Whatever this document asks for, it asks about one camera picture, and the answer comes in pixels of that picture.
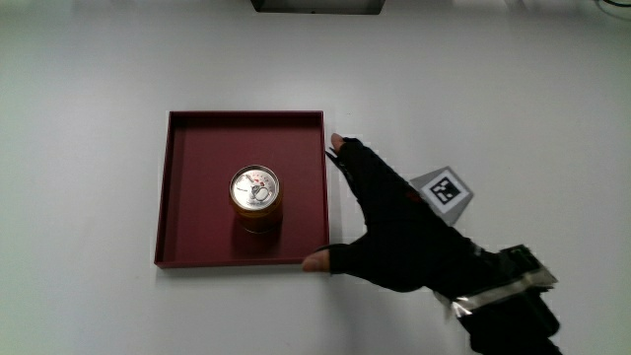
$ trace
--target black glove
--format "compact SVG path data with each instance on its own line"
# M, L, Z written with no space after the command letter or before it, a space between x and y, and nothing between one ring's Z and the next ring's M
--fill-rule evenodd
M346 273L397 292L428 286L447 297L494 282L492 268L478 260L486 251L447 226L370 148L357 139L344 141L337 157L326 155L357 197L368 232L350 245L318 249L329 249L331 274Z

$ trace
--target red tray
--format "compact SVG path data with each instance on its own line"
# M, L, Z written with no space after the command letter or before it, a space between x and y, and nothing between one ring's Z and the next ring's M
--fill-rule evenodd
M156 265L300 263L328 244L321 111L171 112ZM252 234L230 204L233 175L270 168L284 186L283 222Z

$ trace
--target white marker mount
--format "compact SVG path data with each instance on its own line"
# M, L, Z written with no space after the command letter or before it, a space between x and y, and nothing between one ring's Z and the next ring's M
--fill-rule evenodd
M450 167L413 178L410 184L448 226L456 223L466 205L473 199L471 189Z

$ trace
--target metal can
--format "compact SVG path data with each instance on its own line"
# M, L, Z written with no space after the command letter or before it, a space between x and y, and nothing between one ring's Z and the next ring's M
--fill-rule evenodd
M249 232L271 231L283 219L283 188L274 172L264 166L240 169L230 182L230 200Z

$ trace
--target cable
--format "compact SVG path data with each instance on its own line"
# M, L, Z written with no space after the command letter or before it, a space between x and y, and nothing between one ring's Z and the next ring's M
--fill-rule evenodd
M604 1L605 3L607 3L609 5L613 5L613 6L617 6L617 7L631 7L631 3L623 4L623 3L615 2L613 0L602 0L602 1Z

